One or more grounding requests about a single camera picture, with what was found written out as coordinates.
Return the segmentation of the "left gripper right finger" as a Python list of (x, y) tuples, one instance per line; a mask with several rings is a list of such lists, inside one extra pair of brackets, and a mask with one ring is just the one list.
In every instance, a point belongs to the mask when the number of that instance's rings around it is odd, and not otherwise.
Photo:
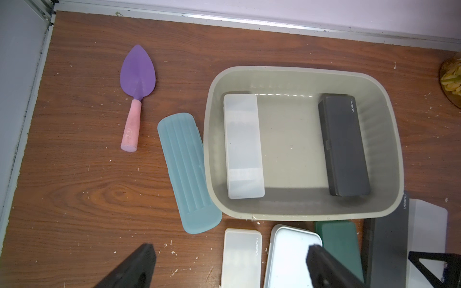
[(364, 288), (365, 284), (319, 245), (309, 247), (306, 265), (314, 288)]

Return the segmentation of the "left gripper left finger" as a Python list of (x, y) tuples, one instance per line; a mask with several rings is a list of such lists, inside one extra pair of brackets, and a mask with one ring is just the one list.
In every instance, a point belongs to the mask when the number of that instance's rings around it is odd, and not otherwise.
[(95, 285), (95, 288), (149, 288), (156, 265), (152, 244), (140, 245)]

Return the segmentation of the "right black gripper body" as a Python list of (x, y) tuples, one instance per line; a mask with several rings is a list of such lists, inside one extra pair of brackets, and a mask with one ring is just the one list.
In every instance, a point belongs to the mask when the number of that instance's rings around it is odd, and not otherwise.
[(453, 253), (410, 251), (408, 260), (433, 288), (461, 286), (461, 256)]

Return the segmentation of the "dark grey pencil case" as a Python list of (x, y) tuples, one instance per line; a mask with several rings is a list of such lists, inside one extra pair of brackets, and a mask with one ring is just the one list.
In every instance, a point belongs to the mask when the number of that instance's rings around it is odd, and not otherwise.
[(369, 195), (370, 181), (355, 98), (322, 94), (318, 111), (330, 194)]
[(408, 257), (409, 199), (391, 214), (364, 221), (361, 262), (368, 288), (404, 288)]

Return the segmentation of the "teal ribbed pencil case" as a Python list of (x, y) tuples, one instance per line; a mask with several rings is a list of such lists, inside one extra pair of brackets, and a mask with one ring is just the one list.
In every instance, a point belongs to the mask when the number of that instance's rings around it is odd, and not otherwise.
[(222, 212), (206, 186), (204, 147), (194, 117), (188, 113), (167, 116), (157, 131), (184, 230), (201, 234), (216, 227)]

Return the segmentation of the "grey-green plastic storage box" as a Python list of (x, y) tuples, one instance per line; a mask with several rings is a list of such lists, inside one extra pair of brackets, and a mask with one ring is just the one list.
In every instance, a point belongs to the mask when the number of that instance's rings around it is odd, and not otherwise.
[[(223, 101), (258, 98), (265, 196), (228, 197)], [(323, 94), (355, 98), (371, 192), (342, 198), (328, 190), (318, 103)], [(316, 222), (387, 216), (404, 191), (402, 148), (385, 88), (354, 72), (299, 67), (231, 67), (211, 83), (204, 119), (205, 175), (211, 199), (246, 220)]]

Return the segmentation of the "dark green pencil case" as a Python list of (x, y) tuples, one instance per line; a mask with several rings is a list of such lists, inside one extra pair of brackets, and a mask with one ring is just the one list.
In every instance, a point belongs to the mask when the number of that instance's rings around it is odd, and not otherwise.
[(351, 221), (316, 222), (315, 232), (323, 246), (342, 265), (364, 282), (357, 227)]

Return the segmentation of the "pale blue white pencil case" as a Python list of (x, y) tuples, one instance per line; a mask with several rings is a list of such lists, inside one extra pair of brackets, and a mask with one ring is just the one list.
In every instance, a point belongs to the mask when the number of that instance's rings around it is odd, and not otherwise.
[(277, 224), (271, 231), (265, 288), (310, 288), (312, 281), (306, 264), (310, 246), (322, 246), (314, 232)]

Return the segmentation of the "artificial flower plant in vase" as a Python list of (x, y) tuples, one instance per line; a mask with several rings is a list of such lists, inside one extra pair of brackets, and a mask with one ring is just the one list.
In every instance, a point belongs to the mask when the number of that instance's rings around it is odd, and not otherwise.
[(439, 69), (439, 83), (448, 100), (461, 108), (461, 53), (445, 60)]

